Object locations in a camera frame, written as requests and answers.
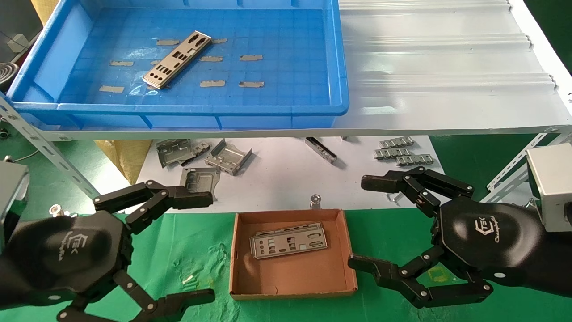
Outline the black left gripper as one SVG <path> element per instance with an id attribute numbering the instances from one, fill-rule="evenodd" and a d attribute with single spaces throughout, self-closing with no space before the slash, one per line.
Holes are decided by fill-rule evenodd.
<path id="1" fill-rule="evenodd" d="M 84 310 L 119 286 L 141 308 L 132 322 L 179 322 L 189 307 L 215 300 L 213 289 L 154 300 L 126 272 L 132 253 L 129 230 L 105 211 L 21 222 L 1 254 L 1 309 L 73 300 L 57 321 L 112 322 Z"/>

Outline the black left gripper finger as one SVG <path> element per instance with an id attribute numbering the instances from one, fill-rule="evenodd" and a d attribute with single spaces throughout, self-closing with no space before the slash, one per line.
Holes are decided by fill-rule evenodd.
<path id="1" fill-rule="evenodd" d="M 184 186 L 164 186 L 156 181 L 141 182 L 94 198 L 97 211 L 116 213 L 139 206 L 126 218 L 132 234 L 139 234 L 167 210 L 206 208 L 213 204 L 212 192 L 189 192 Z"/>

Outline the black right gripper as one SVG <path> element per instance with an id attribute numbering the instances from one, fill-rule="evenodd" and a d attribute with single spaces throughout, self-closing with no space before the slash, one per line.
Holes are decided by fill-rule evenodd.
<path id="1" fill-rule="evenodd" d="M 361 188 L 402 192 L 427 217 L 436 217 L 431 247 L 403 267 L 377 258 L 351 254 L 348 266 L 370 273 L 376 285 L 399 292 L 415 308 L 483 302 L 494 288 L 524 287 L 570 297 L 572 243 L 570 232 L 546 232 L 535 210 L 507 203 L 479 203 L 474 188 L 419 166 L 364 175 Z M 431 191 L 450 200 L 441 206 Z M 425 287 L 417 278 L 439 262 L 464 284 Z"/>

